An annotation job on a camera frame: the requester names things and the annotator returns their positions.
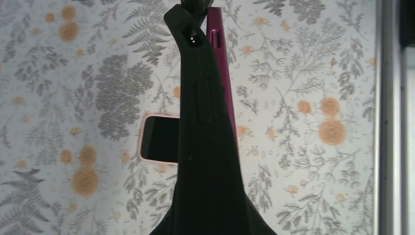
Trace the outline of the black phone case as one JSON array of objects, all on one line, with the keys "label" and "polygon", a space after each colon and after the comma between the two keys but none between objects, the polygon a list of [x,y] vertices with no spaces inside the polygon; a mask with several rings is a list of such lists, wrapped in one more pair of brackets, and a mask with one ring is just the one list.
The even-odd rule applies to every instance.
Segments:
[{"label": "black phone case", "polygon": [[210,0],[183,0],[164,15],[180,52],[178,172],[172,205],[154,235],[272,235],[244,191],[237,141],[216,54]]}]

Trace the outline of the magenta phone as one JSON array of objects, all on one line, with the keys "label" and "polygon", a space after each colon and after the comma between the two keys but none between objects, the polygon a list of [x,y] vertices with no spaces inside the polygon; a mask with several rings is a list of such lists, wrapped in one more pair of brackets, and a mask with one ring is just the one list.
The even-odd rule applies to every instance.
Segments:
[{"label": "magenta phone", "polygon": [[232,126],[233,137],[237,141],[237,131],[235,126],[235,115],[231,92],[231,80],[229,73],[226,39],[223,25],[222,10],[219,7],[210,7],[207,10],[207,37],[212,44],[218,68],[221,75],[221,82],[224,91],[227,112]]}]

